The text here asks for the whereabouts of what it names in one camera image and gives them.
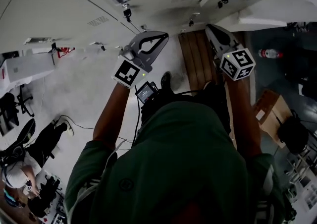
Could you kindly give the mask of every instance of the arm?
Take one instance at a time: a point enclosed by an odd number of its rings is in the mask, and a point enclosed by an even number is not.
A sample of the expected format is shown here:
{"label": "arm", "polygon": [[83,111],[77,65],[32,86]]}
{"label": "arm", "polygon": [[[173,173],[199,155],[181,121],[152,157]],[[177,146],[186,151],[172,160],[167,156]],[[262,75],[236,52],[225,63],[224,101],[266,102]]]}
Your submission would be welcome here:
{"label": "arm", "polygon": [[130,89],[117,83],[95,126],[93,140],[103,141],[112,150],[119,136],[129,93]]}
{"label": "arm", "polygon": [[261,134],[250,104],[245,84],[225,76],[233,113],[233,126],[238,152],[246,159],[261,154]]}
{"label": "arm", "polygon": [[36,186],[36,181],[35,181],[35,175],[33,172],[33,169],[30,165],[25,165],[22,167],[23,173],[28,177],[28,179],[31,181],[32,184],[32,192],[35,194],[35,196],[39,195],[39,189]]}

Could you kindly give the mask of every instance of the sneaker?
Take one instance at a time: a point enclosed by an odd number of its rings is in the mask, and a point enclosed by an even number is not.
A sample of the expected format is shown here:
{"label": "sneaker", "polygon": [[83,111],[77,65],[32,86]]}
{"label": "sneaker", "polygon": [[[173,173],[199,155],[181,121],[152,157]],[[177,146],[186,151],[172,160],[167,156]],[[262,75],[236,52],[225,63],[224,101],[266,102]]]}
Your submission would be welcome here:
{"label": "sneaker", "polygon": [[62,124],[62,123],[65,123],[65,124],[67,125],[67,129],[66,129],[67,134],[68,134],[69,136],[74,136],[74,130],[73,130],[73,128],[71,127],[69,121],[68,121],[67,119],[65,119],[65,118],[61,118],[61,119],[59,120],[58,125],[60,125],[60,124]]}
{"label": "sneaker", "polygon": [[172,75],[169,71],[164,73],[162,79],[160,80],[160,87],[162,89],[170,89],[170,80],[172,78]]}

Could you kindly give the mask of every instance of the cardboard box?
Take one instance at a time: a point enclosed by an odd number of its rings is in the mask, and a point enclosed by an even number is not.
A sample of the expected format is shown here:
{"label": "cardboard box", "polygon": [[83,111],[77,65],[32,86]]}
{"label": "cardboard box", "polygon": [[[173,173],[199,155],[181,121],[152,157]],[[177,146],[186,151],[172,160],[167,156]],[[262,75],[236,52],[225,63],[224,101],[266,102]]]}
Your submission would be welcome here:
{"label": "cardboard box", "polygon": [[284,98],[280,94],[266,89],[253,108],[261,130],[267,132],[273,141],[283,148],[285,143],[281,142],[277,136],[277,130],[280,127],[277,118],[284,123],[287,118],[292,116]]}

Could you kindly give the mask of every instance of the black bag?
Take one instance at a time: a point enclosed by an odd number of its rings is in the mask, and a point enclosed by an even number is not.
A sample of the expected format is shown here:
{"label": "black bag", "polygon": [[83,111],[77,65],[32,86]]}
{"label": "black bag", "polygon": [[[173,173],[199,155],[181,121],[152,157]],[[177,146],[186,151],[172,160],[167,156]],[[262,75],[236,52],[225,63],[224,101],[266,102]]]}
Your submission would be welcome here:
{"label": "black bag", "polygon": [[301,120],[294,110],[293,116],[288,118],[277,131],[281,142],[285,142],[292,154],[299,154],[306,148],[309,131],[301,124]]}

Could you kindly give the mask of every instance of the hand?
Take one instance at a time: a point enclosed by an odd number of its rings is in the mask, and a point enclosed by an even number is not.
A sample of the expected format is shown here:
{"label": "hand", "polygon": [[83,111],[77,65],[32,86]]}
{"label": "hand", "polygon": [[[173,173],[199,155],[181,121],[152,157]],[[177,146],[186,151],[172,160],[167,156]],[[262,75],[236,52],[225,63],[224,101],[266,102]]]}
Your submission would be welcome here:
{"label": "hand", "polygon": [[39,189],[38,189],[38,187],[35,185],[35,186],[33,186],[32,185],[32,193],[36,196],[36,197],[38,197],[39,195],[40,195],[40,191],[39,191]]}

